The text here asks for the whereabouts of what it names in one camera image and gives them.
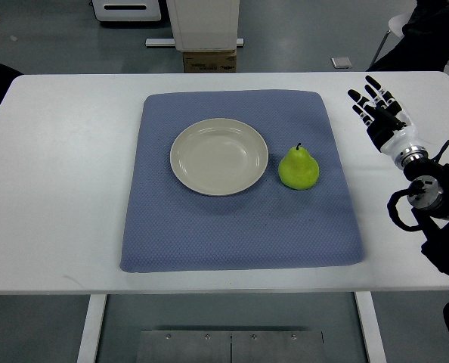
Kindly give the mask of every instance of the white plate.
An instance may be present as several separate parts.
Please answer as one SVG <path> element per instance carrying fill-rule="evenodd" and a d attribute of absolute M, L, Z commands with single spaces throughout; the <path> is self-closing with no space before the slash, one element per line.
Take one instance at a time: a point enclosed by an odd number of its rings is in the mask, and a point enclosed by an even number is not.
<path fill-rule="evenodd" d="M 185 129 L 171 147 L 171 167 L 182 184 L 206 195 L 243 191 L 268 163 L 263 137 L 235 119 L 205 119 Z"/>

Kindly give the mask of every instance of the plate rim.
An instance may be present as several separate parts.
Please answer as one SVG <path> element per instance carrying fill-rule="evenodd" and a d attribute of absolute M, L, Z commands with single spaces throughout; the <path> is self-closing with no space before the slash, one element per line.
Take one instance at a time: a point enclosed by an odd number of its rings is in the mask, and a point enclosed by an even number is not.
<path fill-rule="evenodd" d="M 178 173 L 176 172 L 176 170 L 175 170 L 174 163 L 173 163 L 173 157 L 172 157 L 172 156 L 173 156 L 173 154 L 175 154 L 174 151 L 175 151 L 175 145 L 176 145 L 177 141 L 178 141 L 178 140 L 182 137 L 182 135 L 184 135 L 189 129 L 191 129 L 191 128 L 193 128 L 193 127 L 196 127 L 196 126 L 199 125 L 199 124 L 202 124 L 202 123 L 209 123 L 209 122 L 211 122 L 211 121 L 216 121 L 216 120 L 219 120 L 219 119 L 225 119 L 225 120 L 227 120 L 227 121 L 232 121 L 233 123 L 237 123 L 237 124 L 239 124 L 239 125 L 242 125 L 242 126 L 244 126 L 244 128 L 246 128 L 246 129 L 252 131 L 254 134 L 256 134 L 256 135 L 259 137 L 259 139 L 262 141 L 262 144 L 263 144 L 263 146 L 264 146 L 264 150 L 266 151 L 266 161 L 263 162 L 263 164 L 264 164 L 263 170 L 259 173 L 259 175 L 256 177 L 256 179 L 255 179 L 251 184 L 249 184 L 248 186 L 246 186 L 246 187 L 244 187 L 244 188 L 239 188 L 239 189 L 237 189 L 237 190 L 235 190 L 235 191 L 232 191 L 232 192 L 225 192 L 225 193 L 209 193 L 209 192 L 204 192 L 204 191 L 197 190 L 196 188 L 192 188 L 191 186 L 187 185 L 183 180 L 181 180 L 181 178 L 179 177 L 179 174 L 178 174 Z M 192 191 L 195 191 L 195 192 L 197 192 L 197 193 L 199 193 L 199 194 L 206 195 L 206 196 L 210 196 L 210 197 L 225 197 L 225 196 L 227 196 L 227 195 L 233 195 L 233 194 L 240 193 L 241 191 L 245 191 L 246 189 L 252 187 L 258 180 L 260 180 L 260 178 L 261 178 L 261 177 L 263 176 L 263 174 L 265 173 L 265 170 L 267 169 L 267 166 L 268 166 L 269 158 L 270 158 L 270 155 L 269 155 L 269 152 L 268 152 L 268 146 L 267 146 L 267 143 L 266 143 L 265 139 L 263 138 L 262 134 L 260 134 L 260 133 L 259 133 L 254 127 L 252 127 L 251 125 L 249 125 L 249 124 L 247 124 L 247 123 L 244 123 L 243 121 L 239 121 L 239 120 L 237 120 L 237 119 L 231 119 L 231 118 L 228 118 L 228 117 L 213 117 L 213 118 L 210 118 L 210 119 L 202 119 L 202 120 L 200 120 L 200 121 L 197 121 L 197 122 L 195 122 L 195 123 L 189 125 L 189 126 L 186 127 L 185 129 L 183 129 L 183 130 L 179 133 L 179 135 L 174 139 L 174 141 L 172 142 L 171 150 L 170 150 L 170 152 L 169 152 L 169 162 L 170 162 L 170 164 L 171 164 L 172 172 L 174 173 L 175 177 L 180 181 L 180 183 L 182 183 L 186 188 L 189 188 L 189 189 L 191 189 Z"/>

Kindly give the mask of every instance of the table leg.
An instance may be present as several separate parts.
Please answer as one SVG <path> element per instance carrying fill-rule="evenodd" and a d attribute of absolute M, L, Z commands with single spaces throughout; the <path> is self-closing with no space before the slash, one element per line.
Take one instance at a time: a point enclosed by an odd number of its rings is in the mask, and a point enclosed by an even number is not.
<path fill-rule="evenodd" d="M 373 297 L 370 291 L 355 293 L 355 303 L 361 320 L 362 335 L 366 346 L 369 363 L 386 363 L 386 354 L 382 346 L 381 333 L 374 310 Z"/>
<path fill-rule="evenodd" d="M 88 302 L 87 317 L 83 327 L 77 363 L 94 363 L 97 357 L 98 340 L 104 319 L 106 294 L 92 294 Z"/>

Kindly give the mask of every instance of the green object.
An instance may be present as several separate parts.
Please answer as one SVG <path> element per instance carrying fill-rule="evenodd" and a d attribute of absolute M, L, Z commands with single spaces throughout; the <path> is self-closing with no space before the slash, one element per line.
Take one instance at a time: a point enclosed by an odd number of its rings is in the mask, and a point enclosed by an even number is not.
<path fill-rule="evenodd" d="M 319 176 L 317 161 L 300 144 L 292 147 L 278 165 L 280 180 L 287 187 L 309 189 Z"/>

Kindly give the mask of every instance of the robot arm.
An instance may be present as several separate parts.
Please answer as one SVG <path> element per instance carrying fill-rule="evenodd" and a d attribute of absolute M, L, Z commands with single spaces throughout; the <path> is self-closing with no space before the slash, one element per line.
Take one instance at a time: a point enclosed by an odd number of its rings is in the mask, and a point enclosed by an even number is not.
<path fill-rule="evenodd" d="M 449 141 L 436 157 L 428 158 L 406 110 L 375 79 L 366 76 L 366 80 L 369 84 L 365 90 L 372 99 L 351 89 L 348 94 L 355 101 L 352 109 L 367 126 L 367 134 L 376 148 L 389 155 L 410 181 L 408 189 L 392 195 L 389 215 L 405 231 L 422 231 L 427 239 L 422 253 L 439 271 L 449 275 L 449 222 L 439 228 L 432 219 L 449 221 L 449 164 L 439 163 Z M 416 226 L 404 224 L 399 217 L 396 204 L 402 197 L 413 207 Z"/>

